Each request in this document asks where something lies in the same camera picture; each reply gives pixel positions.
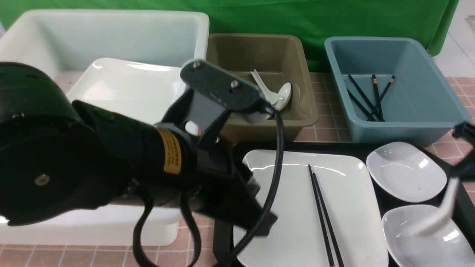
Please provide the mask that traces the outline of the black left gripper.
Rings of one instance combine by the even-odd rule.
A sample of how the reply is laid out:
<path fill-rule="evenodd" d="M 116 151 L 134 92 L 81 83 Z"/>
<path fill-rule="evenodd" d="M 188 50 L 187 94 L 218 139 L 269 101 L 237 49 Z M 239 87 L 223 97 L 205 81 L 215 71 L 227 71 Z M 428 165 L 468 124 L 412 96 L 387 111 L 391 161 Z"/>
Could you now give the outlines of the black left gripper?
<path fill-rule="evenodd" d="M 261 187 L 248 166 L 234 158 L 232 147 L 220 139 L 197 151 L 188 203 L 192 211 L 249 231 L 263 214 L 256 199 Z"/>

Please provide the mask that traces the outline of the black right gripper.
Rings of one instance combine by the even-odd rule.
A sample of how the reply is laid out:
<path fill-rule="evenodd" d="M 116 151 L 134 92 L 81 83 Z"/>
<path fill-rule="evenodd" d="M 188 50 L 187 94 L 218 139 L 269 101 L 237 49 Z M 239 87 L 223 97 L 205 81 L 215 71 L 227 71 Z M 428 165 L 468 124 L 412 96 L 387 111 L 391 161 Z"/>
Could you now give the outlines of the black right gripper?
<path fill-rule="evenodd" d="M 463 122 L 458 124 L 453 129 L 452 137 L 455 139 L 463 139 L 468 142 L 472 149 L 468 154 L 447 169 L 446 175 L 448 178 L 458 177 L 461 181 L 474 181 L 474 166 L 475 166 L 475 127 L 470 122 Z"/>

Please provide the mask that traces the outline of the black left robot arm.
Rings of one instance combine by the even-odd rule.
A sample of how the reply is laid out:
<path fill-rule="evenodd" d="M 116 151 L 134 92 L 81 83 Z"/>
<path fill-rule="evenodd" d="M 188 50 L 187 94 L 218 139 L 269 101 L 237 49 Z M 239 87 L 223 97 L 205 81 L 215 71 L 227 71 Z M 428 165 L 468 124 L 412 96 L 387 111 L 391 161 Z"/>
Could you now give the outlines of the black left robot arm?
<path fill-rule="evenodd" d="M 43 71 L 1 63 L 1 215 L 10 226 L 114 204 L 178 208 L 267 236 L 278 217 L 256 200 L 252 172 L 220 136 L 231 113 L 269 111 L 256 86 L 203 59 L 154 125 L 70 102 Z"/>

